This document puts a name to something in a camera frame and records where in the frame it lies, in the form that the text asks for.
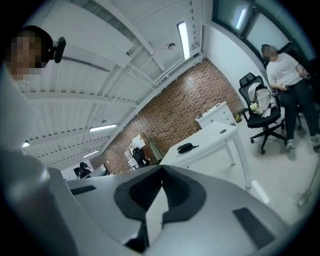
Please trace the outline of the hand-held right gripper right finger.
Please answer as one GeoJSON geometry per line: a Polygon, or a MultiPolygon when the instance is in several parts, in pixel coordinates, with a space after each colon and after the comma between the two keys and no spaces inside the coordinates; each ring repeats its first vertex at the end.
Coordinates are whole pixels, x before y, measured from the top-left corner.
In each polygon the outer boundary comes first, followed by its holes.
{"type": "Polygon", "coordinates": [[[169,209],[147,256],[279,256],[299,230],[229,181],[168,165],[161,178],[169,209]]]}

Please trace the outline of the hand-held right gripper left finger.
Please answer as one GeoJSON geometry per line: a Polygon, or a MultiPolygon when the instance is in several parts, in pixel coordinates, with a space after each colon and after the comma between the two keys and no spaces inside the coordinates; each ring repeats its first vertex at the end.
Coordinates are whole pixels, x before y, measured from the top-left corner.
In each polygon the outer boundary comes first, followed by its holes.
{"type": "Polygon", "coordinates": [[[61,171],[49,168],[50,189],[72,236],[63,245],[75,246],[67,256],[164,256],[163,245],[138,252],[126,243],[138,237],[142,222],[127,218],[116,205],[116,188],[136,175],[159,170],[149,166],[110,176],[65,181],[61,171]]]}

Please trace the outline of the black pouch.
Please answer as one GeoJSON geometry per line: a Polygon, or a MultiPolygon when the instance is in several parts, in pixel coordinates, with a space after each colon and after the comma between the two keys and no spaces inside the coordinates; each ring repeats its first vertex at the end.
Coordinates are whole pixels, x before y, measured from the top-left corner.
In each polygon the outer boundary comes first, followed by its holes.
{"type": "Polygon", "coordinates": [[[192,143],[185,143],[177,148],[179,154],[187,153],[195,148],[199,147],[198,145],[193,145],[192,143]]]}

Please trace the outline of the black office chair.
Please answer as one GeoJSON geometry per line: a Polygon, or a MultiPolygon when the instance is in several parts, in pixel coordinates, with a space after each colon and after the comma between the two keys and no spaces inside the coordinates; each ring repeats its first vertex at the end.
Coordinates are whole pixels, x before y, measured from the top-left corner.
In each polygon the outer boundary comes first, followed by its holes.
{"type": "Polygon", "coordinates": [[[267,139],[270,136],[283,140],[284,143],[287,142],[287,139],[285,136],[275,132],[275,130],[278,128],[284,129],[285,122],[282,120],[280,123],[277,123],[277,121],[281,118],[281,109],[280,109],[280,104],[278,103],[278,100],[272,93],[271,95],[274,97],[276,101],[276,107],[271,110],[271,115],[269,117],[261,117],[251,112],[248,89],[253,83],[261,83],[263,86],[265,86],[261,76],[256,76],[251,72],[249,72],[239,80],[240,88],[238,89],[238,91],[247,104],[247,108],[245,108],[242,111],[244,119],[246,120],[247,126],[250,129],[259,129],[259,128],[262,129],[262,132],[250,138],[250,142],[254,143],[254,139],[263,137],[263,142],[260,147],[260,153],[263,155],[266,153],[265,144],[267,139]]]}
{"type": "Polygon", "coordinates": [[[143,149],[136,147],[132,151],[132,156],[137,162],[139,168],[143,168],[150,165],[150,161],[146,158],[143,149]]]}

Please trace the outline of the white paper bag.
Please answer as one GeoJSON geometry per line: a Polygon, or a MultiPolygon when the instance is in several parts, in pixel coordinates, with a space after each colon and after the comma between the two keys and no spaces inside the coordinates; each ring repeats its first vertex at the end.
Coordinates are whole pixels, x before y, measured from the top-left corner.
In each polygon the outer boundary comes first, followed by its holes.
{"type": "Polygon", "coordinates": [[[142,138],[142,136],[141,136],[140,134],[137,135],[137,136],[131,141],[131,144],[132,144],[133,149],[135,149],[135,148],[141,149],[141,148],[143,148],[143,147],[146,145],[144,139],[142,138]]]}

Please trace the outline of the green hanging cloth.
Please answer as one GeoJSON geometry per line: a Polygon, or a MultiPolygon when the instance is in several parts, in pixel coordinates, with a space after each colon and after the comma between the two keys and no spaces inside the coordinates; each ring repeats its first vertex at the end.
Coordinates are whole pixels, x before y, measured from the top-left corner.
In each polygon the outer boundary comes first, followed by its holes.
{"type": "Polygon", "coordinates": [[[150,148],[157,160],[157,163],[159,164],[162,159],[164,158],[164,154],[162,153],[162,151],[159,149],[159,147],[157,146],[157,144],[153,141],[153,139],[149,136],[146,137],[148,142],[149,142],[149,145],[150,145],[150,148]]]}

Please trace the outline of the white table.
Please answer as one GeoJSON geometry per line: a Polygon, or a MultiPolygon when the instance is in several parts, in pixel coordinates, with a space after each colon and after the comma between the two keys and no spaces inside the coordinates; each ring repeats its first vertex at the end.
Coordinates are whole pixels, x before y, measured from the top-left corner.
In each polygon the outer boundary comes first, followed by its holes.
{"type": "Polygon", "coordinates": [[[205,128],[187,137],[186,139],[171,146],[168,152],[160,162],[161,165],[170,165],[176,167],[186,167],[189,164],[200,160],[201,158],[211,155],[215,152],[226,150],[232,165],[235,165],[234,157],[231,153],[228,143],[233,142],[242,166],[245,188],[252,187],[252,178],[249,169],[248,159],[245,148],[240,138],[238,127],[234,125],[213,122],[205,128]],[[226,129],[226,132],[220,134],[220,131],[226,129]],[[179,154],[177,148],[186,143],[192,143],[198,146],[191,151],[179,154]]]}

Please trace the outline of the white cabinet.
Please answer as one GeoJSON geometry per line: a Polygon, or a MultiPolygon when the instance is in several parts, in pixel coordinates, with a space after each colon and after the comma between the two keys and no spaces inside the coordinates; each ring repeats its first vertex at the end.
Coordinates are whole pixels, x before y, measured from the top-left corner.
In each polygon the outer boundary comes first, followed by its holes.
{"type": "Polygon", "coordinates": [[[214,122],[236,126],[236,120],[226,101],[217,104],[203,114],[199,114],[195,121],[201,129],[214,122]]]}

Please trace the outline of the operator in grey clothing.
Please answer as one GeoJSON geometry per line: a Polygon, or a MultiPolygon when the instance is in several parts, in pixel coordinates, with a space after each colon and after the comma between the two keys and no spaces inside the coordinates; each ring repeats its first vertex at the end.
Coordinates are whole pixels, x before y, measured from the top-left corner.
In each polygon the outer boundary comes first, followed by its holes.
{"type": "Polygon", "coordinates": [[[48,169],[22,147],[35,118],[8,70],[0,67],[0,226],[13,255],[78,256],[50,188],[48,169]]]}

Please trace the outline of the beige backpack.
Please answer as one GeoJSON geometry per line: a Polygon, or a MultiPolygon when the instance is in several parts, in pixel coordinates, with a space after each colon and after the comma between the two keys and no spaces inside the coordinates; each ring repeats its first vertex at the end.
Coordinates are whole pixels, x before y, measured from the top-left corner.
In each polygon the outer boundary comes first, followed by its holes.
{"type": "Polygon", "coordinates": [[[269,117],[272,109],[277,107],[276,100],[272,96],[272,93],[263,86],[262,83],[253,83],[248,88],[248,97],[250,104],[255,102],[259,105],[260,112],[257,115],[262,118],[269,117]]]}

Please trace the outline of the dark framed window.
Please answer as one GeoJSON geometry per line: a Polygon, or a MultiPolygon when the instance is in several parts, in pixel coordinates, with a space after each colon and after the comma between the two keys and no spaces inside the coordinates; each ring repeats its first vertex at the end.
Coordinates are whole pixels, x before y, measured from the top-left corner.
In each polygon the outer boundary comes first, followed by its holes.
{"type": "Polygon", "coordinates": [[[259,58],[264,44],[303,63],[317,57],[302,26],[278,0],[213,0],[212,21],[240,38],[259,58]]]}

